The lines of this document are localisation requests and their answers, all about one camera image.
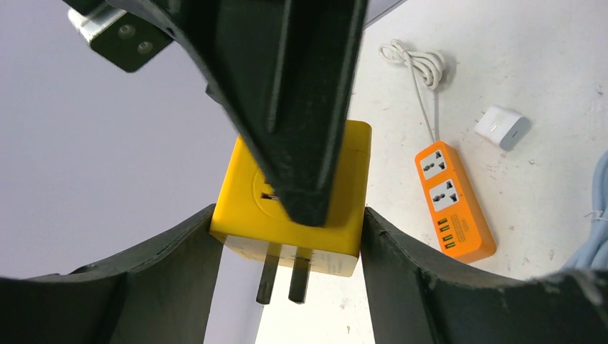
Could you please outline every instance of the blue cable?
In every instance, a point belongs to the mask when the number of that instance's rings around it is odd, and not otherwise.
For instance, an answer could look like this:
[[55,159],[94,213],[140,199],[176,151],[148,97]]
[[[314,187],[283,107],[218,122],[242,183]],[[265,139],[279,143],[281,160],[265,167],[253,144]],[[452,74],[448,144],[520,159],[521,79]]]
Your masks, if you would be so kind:
[[591,234],[563,269],[608,269],[608,151],[599,159],[593,173]]

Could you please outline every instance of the gray background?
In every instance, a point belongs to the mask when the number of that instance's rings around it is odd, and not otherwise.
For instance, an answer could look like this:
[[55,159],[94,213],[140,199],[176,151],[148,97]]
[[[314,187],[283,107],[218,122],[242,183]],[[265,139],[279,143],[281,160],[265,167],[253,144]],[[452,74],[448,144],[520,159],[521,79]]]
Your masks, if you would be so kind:
[[[368,18],[394,2],[372,1]],[[128,75],[90,51],[66,13],[60,0],[0,3],[8,277],[69,273],[213,203],[236,138],[180,46]],[[224,251],[206,343],[255,340],[260,272]]]

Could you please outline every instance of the white cable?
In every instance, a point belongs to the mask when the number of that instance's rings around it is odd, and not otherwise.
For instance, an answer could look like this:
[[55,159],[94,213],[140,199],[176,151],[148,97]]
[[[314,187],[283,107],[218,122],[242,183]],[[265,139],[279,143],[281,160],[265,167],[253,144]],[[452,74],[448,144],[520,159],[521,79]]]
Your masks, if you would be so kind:
[[405,67],[409,69],[409,72],[412,75],[412,84],[414,85],[416,96],[418,97],[418,103],[420,104],[420,110],[422,111],[422,117],[424,118],[424,123],[427,125],[427,130],[429,131],[431,141],[435,142],[436,138],[435,135],[433,135],[429,117],[427,116],[427,111],[424,109],[424,104],[422,103],[422,98],[420,97],[420,90],[418,89],[416,76],[418,75],[418,77],[422,79],[424,85],[427,86],[431,92],[434,92],[441,81],[441,77],[443,76],[443,70],[445,69],[445,58],[440,52],[434,50],[429,52],[414,52],[406,50],[403,42],[399,41],[398,39],[393,39],[391,44],[381,45],[378,51],[380,53],[380,57],[382,57],[384,61],[405,65]]

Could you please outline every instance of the white table surface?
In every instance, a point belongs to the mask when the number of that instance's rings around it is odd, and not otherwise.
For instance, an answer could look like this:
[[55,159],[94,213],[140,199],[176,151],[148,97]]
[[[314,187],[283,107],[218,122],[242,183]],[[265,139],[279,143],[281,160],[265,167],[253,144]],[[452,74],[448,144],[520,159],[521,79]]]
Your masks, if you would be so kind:
[[[413,162],[429,139],[407,70],[377,49],[396,38],[441,50],[451,61],[441,139],[459,150],[498,245],[473,265],[518,279],[556,271],[586,239],[608,148],[607,18],[602,0],[408,0],[368,28],[350,110],[374,129],[368,205],[438,248]],[[473,132],[490,105],[533,123],[509,153]],[[374,342],[361,265],[351,278],[312,274],[304,305],[287,299],[290,276],[277,274],[258,344]]]

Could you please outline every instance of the screw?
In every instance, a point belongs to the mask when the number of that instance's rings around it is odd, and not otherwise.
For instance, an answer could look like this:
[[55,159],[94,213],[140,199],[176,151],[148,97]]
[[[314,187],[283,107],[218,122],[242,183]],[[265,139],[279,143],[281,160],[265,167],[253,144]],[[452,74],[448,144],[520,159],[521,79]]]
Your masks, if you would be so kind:
[[152,43],[150,42],[141,42],[138,46],[137,46],[137,52],[144,55],[144,54],[148,54],[149,52],[152,51]]
[[122,39],[129,39],[135,36],[135,27],[125,24],[118,29],[118,36]]

